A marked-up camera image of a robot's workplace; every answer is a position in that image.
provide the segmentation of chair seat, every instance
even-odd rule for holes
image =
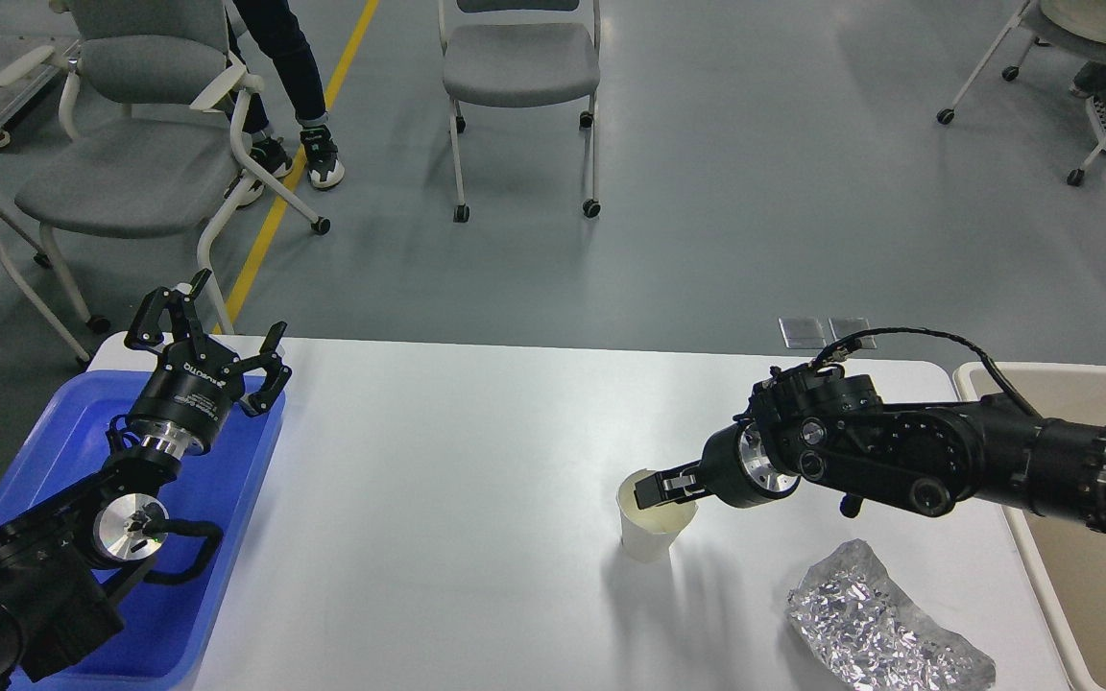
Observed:
[[[461,25],[448,41],[442,83],[465,104],[564,104],[596,92],[601,62],[578,23]]]
[[[71,143],[17,206],[86,235],[176,235],[215,213],[238,171],[225,127],[124,118]]]
[[[1106,65],[1106,43],[1083,39],[1083,36],[1057,25],[1052,19],[1045,17],[1040,3],[1033,3],[1027,9],[1026,17],[1022,18],[1022,25],[1062,51]]]

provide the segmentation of epoxy floor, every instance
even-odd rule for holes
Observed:
[[[1011,40],[951,126],[935,122],[1014,3],[602,2],[597,219],[580,210],[583,104],[466,105],[472,219],[451,222],[436,4],[382,0],[331,114],[347,179],[299,187],[333,231],[313,237],[285,214],[238,331],[285,320],[303,337],[787,354],[778,317],[863,316],[960,333],[997,359],[1106,364],[1106,157],[1084,187],[1064,185],[1093,145],[1066,92],[1079,59],[1036,48],[1006,84],[998,73],[1022,43]],[[365,0],[291,3],[326,82]],[[74,27],[43,3],[0,0],[0,33],[14,32]],[[271,65],[244,43],[294,146]],[[56,105],[53,88],[0,149],[3,200],[64,143]],[[84,91],[81,126],[112,117]],[[269,202],[215,247],[227,292]],[[194,237],[59,241],[115,329],[143,294],[194,272]],[[52,273],[13,248],[77,326]],[[948,370],[970,358],[917,337],[879,339],[870,355]],[[75,374],[0,268],[0,475]]]

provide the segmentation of white paper cup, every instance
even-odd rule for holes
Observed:
[[[640,469],[626,478],[617,489],[617,507],[622,514],[622,547],[632,558],[654,562],[668,554],[668,546],[698,512],[698,504],[665,504],[650,509],[637,507],[634,484],[655,471]]]

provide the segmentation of aluminum foil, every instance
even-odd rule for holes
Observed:
[[[787,618],[856,691],[983,691],[997,681],[992,658],[916,607],[863,540],[804,574]]]

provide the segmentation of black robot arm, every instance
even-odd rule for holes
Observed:
[[[803,480],[843,491],[855,517],[865,500],[941,516],[970,498],[1081,522],[1106,534],[1106,427],[1035,415],[1004,376],[978,402],[884,404],[842,359],[873,329],[753,386],[749,406],[708,439],[702,459],[637,483],[639,507],[717,495],[745,507],[785,499]]]
[[[196,578],[219,547],[220,526],[171,517],[157,495],[185,454],[211,449],[233,404],[267,411],[290,370],[276,352],[283,323],[247,359],[202,332],[194,297],[207,279],[199,272],[189,294],[158,289],[142,302],[127,346],[153,352],[157,366],[132,410],[108,420],[104,467],[0,525],[0,691],[17,666],[36,681],[77,663],[126,626],[117,606],[132,587]],[[175,341],[161,348],[165,314]],[[243,374],[253,368],[267,379],[247,394]],[[180,572],[156,572],[173,535],[201,540],[198,555]],[[101,582],[93,569],[112,576]]]

